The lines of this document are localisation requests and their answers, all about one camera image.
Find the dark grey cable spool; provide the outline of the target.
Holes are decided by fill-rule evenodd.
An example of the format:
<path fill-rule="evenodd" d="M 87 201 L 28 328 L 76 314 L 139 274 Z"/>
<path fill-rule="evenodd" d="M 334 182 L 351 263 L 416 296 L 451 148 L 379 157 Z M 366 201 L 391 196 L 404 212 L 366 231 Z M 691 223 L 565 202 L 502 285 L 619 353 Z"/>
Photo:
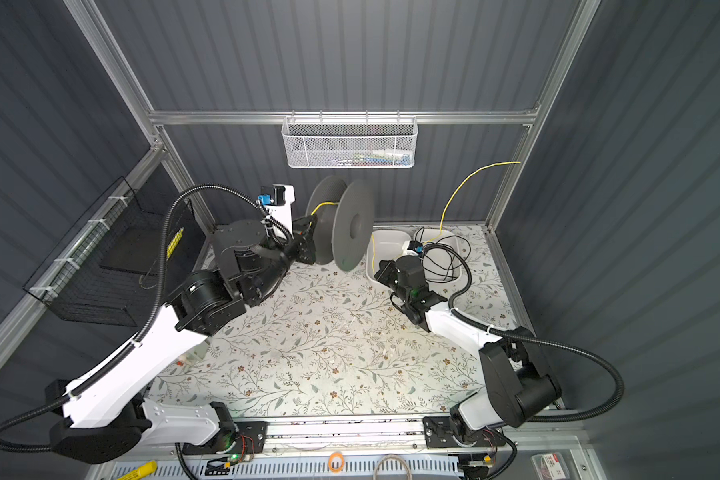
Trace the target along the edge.
<path fill-rule="evenodd" d="M 328 176 L 313 190 L 306 213 L 316 219 L 312 236 L 315 263 L 334 262 L 344 272 L 353 270 L 363 258 L 373 230 L 371 185 L 364 180 L 347 184 Z"/>

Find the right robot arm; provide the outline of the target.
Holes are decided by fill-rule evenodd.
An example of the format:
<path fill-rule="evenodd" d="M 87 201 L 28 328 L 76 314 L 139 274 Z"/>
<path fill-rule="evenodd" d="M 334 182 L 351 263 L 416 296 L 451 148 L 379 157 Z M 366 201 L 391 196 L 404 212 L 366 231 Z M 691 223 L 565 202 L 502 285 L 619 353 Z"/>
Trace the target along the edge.
<path fill-rule="evenodd" d="M 444 297 L 432 290 L 426 278 L 424 259 L 432 250 L 442 250 L 463 269 L 466 283 Z M 480 362 L 484 388 L 458 403 L 449 413 L 447 431 L 459 443 L 467 443 L 479 431 L 517 428 L 525 423 L 565 423 L 591 419 L 615 408 L 626 385 L 614 365 L 599 355 L 557 341 L 540 339 L 523 327 L 506 330 L 484 324 L 456 306 L 456 300 L 472 286 L 466 259 L 454 248 L 439 243 L 414 242 L 395 260 L 382 260 L 376 281 L 399 299 L 395 308 L 411 323 L 445 338 Z M 603 403 L 576 413 L 544 415 L 542 411 L 562 395 L 561 385 L 543 351 L 559 349 L 589 360 L 613 379 L 614 390 Z"/>

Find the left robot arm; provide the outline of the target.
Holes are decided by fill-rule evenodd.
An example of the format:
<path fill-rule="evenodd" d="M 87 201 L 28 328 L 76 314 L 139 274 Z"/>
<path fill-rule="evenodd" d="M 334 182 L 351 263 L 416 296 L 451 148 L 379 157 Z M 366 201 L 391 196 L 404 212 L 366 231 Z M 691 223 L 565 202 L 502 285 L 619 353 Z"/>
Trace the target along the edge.
<path fill-rule="evenodd" d="M 54 453 L 96 465 L 142 445 L 191 444 L 212 451 L 236 446 L 239 433 L 222 403 L 164 408 L 142 391 L 182 354 L 266 302 L 294 263 L 314 263 L 320 210 L 284 223 L 290 200 L 275 194 L 252 199 L 216 185 L 215 190 L 251 207 L 256 217 L 215 232 L 215 269 L 194 271 L 168 292 L 175 212 L 205 188 L 184 190 L 166 212 L 157 247 L 155 300 L 144 326 L 86 374 L 50 384 L 45 405 L 0 423 L 0 451 Z"/>

